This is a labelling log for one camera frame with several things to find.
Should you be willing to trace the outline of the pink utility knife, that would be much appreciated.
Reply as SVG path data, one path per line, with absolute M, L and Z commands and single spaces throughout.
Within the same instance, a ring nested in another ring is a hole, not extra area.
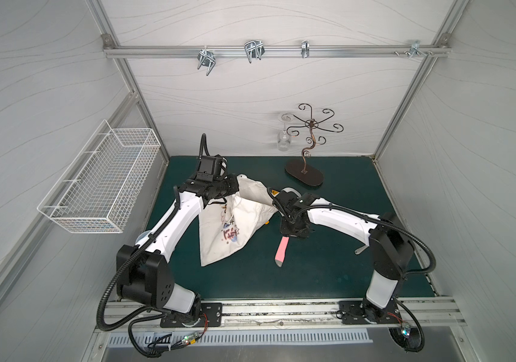
M 285 261 L 286 250 L 288 248 L 289 238 L 288 236 L 283 236 L 280 240 L 278 249 L 275 254 L 275 263 L 277 267 L 281 268 Z

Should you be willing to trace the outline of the white printed canvas tote bag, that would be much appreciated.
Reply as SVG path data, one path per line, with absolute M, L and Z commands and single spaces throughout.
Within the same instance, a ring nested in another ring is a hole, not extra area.
M 265 185 L 244 174 L 237 181 L 237 193 L 223 201 L 212 201 L 199 215 L 202 267 L 244 248 L 253 234 L 277 213 Z

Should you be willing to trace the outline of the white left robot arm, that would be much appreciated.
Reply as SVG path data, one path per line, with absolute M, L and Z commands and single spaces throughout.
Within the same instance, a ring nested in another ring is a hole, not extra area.
M 178 285 L 170 270 L 170 258 L 190 224 L 211 202 L 226 202 L 238 191 L 235 176 L 227 173 L 221 156 L 199 157 L 197 169 L 184 183 L 174 188 L 174 201 L 149 234 L 133 247 L 117 253 L 116 294 L 153 309 L 192 314 L 196 293 Z

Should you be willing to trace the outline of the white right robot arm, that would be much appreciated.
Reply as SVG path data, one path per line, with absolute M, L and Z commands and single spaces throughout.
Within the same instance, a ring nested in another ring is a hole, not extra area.
M 365 214 L 336 205 L 314 194 L 300 195 L 291 188 L 269 190 L 273 206 L 281 214 L 280 232 L 285 237 L 306 239 L 312 226 L 324 226 L 361 242 L 371 252 L 373 274 L 363 306 L 386 310 L 407 271 L 413 247 L 404 229 L 376 214 Z

